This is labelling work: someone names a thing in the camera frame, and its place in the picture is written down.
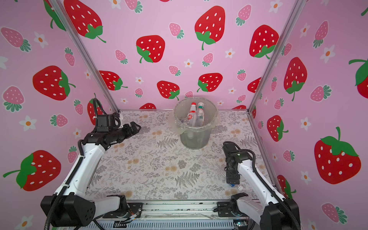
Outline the clear bottle red green label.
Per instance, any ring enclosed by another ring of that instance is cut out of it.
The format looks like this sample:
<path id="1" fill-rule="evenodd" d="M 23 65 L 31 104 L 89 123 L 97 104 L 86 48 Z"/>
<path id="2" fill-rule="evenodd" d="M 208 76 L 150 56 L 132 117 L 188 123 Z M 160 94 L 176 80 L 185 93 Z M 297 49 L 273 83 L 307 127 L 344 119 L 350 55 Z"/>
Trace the clear bottle red green label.
<path id="1" fill-rule="evenodd" d="M 199 102 L 196 110 L 195 127 L 202 127 L 204 125 L 204 103 Z"/>

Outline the clear bottle red cap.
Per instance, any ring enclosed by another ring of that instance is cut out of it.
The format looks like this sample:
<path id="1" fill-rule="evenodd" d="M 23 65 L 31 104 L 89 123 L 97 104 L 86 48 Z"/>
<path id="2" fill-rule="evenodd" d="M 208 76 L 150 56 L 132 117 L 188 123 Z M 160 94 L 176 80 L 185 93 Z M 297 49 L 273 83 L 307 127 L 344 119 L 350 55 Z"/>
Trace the clear bottle red cap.
<path id="1" fill-rule="evenodd" d="M 194 127 L 196 122 L 196 103 L 192 103 L 188 113 L 188 125 Z"/>

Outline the clear bottle blue label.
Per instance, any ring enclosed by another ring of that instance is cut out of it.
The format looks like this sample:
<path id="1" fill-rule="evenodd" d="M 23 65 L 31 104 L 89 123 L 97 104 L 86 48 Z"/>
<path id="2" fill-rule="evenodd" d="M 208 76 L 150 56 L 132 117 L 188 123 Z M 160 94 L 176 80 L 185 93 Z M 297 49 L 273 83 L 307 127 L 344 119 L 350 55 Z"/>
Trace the clear bottle blue label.
<path id="1" fill-rule="evenodd" d="M 241 184 L 230 184 L 231 188 L 243 191 L 243 186 Z"/>

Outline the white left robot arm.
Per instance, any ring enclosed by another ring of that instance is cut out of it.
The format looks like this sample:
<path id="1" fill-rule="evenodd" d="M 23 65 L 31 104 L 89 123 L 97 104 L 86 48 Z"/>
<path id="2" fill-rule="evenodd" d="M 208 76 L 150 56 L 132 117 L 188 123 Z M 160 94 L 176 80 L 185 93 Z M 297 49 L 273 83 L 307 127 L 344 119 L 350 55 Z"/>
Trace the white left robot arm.
<path id="1" fill-rule="evenodd" d="M 88 226 L 107 213 L 122 217 L 129 212 L 124 195 L 104 199 L 86 199 L 89 186 L 104 153 L 113 145 L 137 135 L 141 126 L 135 122 L 122 123 L 119 113 L 98 115 L 95 128 L 78 141 L 79 158 L 68 176 L 53 195 L 45 196 L 41 208 L 46 214 L 45 230 L 51 227 Z"/>

